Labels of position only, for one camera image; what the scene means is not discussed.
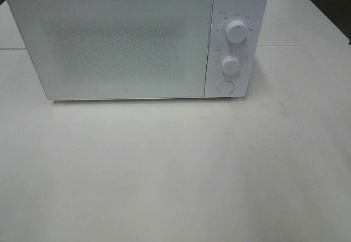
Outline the round door release button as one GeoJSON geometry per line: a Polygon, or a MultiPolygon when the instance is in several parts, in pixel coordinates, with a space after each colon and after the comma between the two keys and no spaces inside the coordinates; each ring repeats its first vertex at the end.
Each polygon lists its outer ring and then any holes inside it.
{"type": "Polygon", "coordinates": [[[234,84],[231,81],[223,81],[218,85],[217,90],[221,94],[231,94],[234,91],[234,84]]]}

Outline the white microwave knob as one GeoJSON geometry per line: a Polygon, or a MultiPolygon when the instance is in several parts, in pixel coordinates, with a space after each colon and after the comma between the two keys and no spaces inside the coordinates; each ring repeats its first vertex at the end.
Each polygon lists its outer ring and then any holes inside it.
{"type": "Polygon", "coordinates": [[[227,56],[220,62],[222,73],[227,76],[234,76],[239,73],[241,63],[235,56],[227,56]]]}
{"type": "Polygon", "coordinates": [[[247,36],[248,26],[242,19],[234,19],[227,23],[225,35],[230,43],[240,43],[247,36]]]}

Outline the white microwave door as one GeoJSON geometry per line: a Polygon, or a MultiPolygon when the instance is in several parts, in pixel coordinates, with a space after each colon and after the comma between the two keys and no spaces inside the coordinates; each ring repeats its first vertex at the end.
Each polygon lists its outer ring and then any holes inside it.
{"type": "Polygon", "coordinates": [[[47,98],[201,97],[212,0],[8,0],[47,98]]]}

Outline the white microwave oven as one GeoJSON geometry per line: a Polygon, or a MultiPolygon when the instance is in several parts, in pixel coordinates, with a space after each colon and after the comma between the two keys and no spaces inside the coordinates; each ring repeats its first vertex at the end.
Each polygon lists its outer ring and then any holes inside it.
{"type": "Polygon", "coordinates": [[[50,100],[245,96],[267,0],[7,0],[50,100]]]}

